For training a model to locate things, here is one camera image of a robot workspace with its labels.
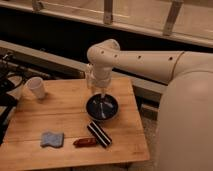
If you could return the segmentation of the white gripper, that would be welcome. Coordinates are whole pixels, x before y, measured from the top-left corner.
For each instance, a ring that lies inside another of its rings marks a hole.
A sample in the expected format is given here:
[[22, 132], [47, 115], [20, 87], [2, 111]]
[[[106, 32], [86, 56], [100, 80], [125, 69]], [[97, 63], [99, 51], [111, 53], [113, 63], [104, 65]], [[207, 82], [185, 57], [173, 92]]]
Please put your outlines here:
[[92, 82], [94, 86], [91, 86], [91, 95], [95, 95], [96, 88], [101, 88], [101, 98], [106, 95], [106, 89], [111, 82], [111, 68], [93, 68], [92, 69]]

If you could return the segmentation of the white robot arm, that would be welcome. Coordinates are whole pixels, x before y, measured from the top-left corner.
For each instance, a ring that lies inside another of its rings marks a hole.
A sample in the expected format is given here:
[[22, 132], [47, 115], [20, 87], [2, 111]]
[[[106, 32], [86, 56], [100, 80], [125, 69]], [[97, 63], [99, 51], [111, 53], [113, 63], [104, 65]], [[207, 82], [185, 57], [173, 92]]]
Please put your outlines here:
[[116, 68], [162, 83], [155, 171], [213, 171], [213, 52], [125, 51], [114, 39], [90, 46], [91, 84]]

